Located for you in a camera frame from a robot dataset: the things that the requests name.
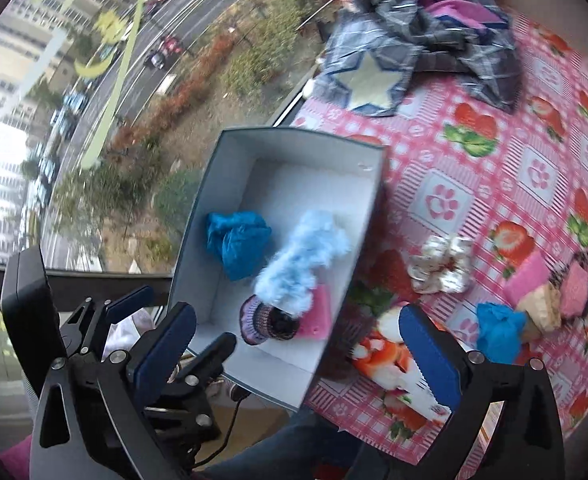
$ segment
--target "pink tablecloth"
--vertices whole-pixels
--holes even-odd
[[[475,306],[504,301],[503,276],[522,257],[497,257],[491,236],[500,222],[518,224],[503,227],[532,237],[550,267],[568,262],[578,249],[588,250],[588,60],[523,16],[514,17],[514,32],[524,89],[513,115],[468,97],[453,77],[434,76],[405,98],[395,117],[371,119],[308,100],[294,121],[340,136],[376,137],[389,146],[382,245],[374,254],[372,245],[366,247],[356,274],[368,286],[392,288],[406,299],[403,262],[429,234],[474,238],[471,289],[462,296],[421,298],[434,318],[472,346],[478,336]],[[460,126],[479,135],[466,137]],[[360,323],[358,314],[348,314],[338,327],[349,340]],[[567,436],[588,410],[588,323],[578,320],[530,344],[520,361],[532,355],[541,356],[550,372]],[[428,424],[407,437],[411,431],[396,427],[392,439],[394,420],[383,410],[380,394],[355,374],[347,381],[321,380],[307,402],[366,442],[417,462],[437,428]],[[481,457],[477,446],[462,478]]]

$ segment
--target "street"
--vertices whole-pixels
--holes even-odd
[[[147,51],[158,43],[161,36],[173,34],[185,45],[189,45],[235,1],[237,0],[169,0],[161,7],[154,15],[154,19],[142,26],[136,38],[133,60],[119,97],[117,114],[134,120],[167,75],[167,72],[143,66]],[[120,59],[104,74],[78,120],[74,135],[63,148],[58,180],[77,167],[87,149],[112,92],[119,63]],[[58,212],[52,203],[42,225],[40,240],[45,266],[54,269],[75,269],[78,248],[73,240],[67,240],[54,232],[53,225],[57,215]]]

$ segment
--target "pink sponge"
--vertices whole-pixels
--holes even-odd
[[[548,279],[549,269],[543,255],[538,249],[534,249],[510,279],[503,284],[505,299],[511,306],[516,307],[521,298],[541,285],[545,285]]]
[[[588,273],[573,261],[561,285],[561,316],[565,319],[580,316],[588,296]]]
[[[332,328],[330,293],[325,283],[319,283],[312,290],[312,308],[300,318],[296,337],[325,339]]]

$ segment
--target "crumpled blue bag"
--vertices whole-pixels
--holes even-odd
[[[478,350],[493,363],[511,365],[520,351],[520,333],[525,327],[527,315],[496,303],[479,303],[476,315]]]
[[[263,217],[252,211],[227,216],[210,213],[207,230],[207,250],[222,261],[232,282],[256,271],[272,234]]]

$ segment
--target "light blue fluffy toy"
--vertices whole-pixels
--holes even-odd
[[[351,250],[347,234],[334,224],[328,211],[307,211],[292,231],[288,243],[260,272],[254,293],[292,317],[312,306],[317,267],[329,267],[337,256]]]

